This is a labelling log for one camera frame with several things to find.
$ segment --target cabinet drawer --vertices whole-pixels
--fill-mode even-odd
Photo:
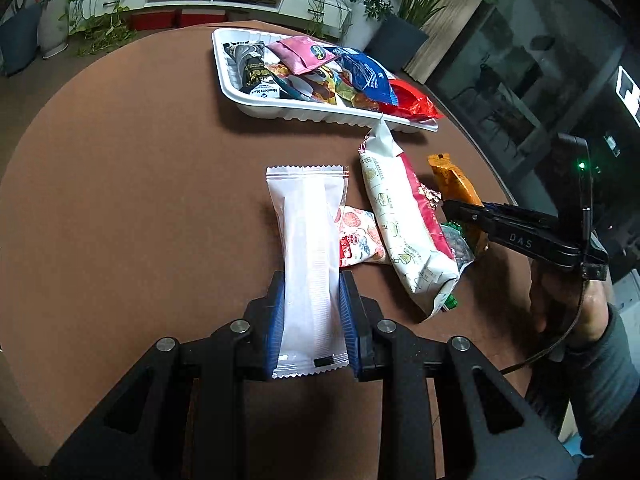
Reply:
[[[347,10],[342,10],[342,15],[340,15],[340,9],[338,7],[324,4],[322,22],[328,27],[340,28],[342,20],[347,17],[347,13]],[[308,0],[282,0],[280,14],[295,16],[303,20],[311,20],[314,17]]]
[[[82,13],[86,16],[101,16],[112,12],[118,0],[82,0]],[[129,9],[142,9],[146,0],[120,0],[120,5]]]

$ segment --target person's arm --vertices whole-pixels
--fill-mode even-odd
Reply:
[[[582,282],[572,274],[544,272],[536,264],[531,270],[531,311],[542,332],[549,308],[560,303],[570,316],[575,313]],[[582,450],[593,454],[632,402],[640,382],[622,320],[607,304],[603,282],[587,284],[582,312],[567,346],[563,363],[575,421]]]

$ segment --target human hand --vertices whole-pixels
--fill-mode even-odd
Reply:
[[[551,312],[553,308],[564,307],[564,315],[560,317],[573,320],[581,292],[582,279],[578,274],[559,272],[533,261],[529,298],[536,331],[544,332],[548,328],[550,314],[554,314]],[[584,291],[580,317],[566,338],[567,344],[572,348],[581,348],[595,343],[602,337],[608,324],[609,308],[604,282],[589,281]]]

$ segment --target floor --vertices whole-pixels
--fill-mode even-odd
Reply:
[[[140,32],[138,37],[151,33],[153,31]],[[82,40],[71,38],[68,49],[57,56],[48,60],[38,57],[19,74],[9,78],[0,76],[0,177],[20,137],[45,103],[73,76],[104,56],[78,57],[76,51],[81,45]],[[33,463],[49,463],[55,448],[43,440],[44,432],[22,398],[1,352],[0,420]]]

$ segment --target black snack package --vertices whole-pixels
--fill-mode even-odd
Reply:
[[[241,92],[255,97],[291,99],[276,83],[273,75],[264,65],[263,41],[225,43],[223,47],[238,66],[238,73],[242,81]]]

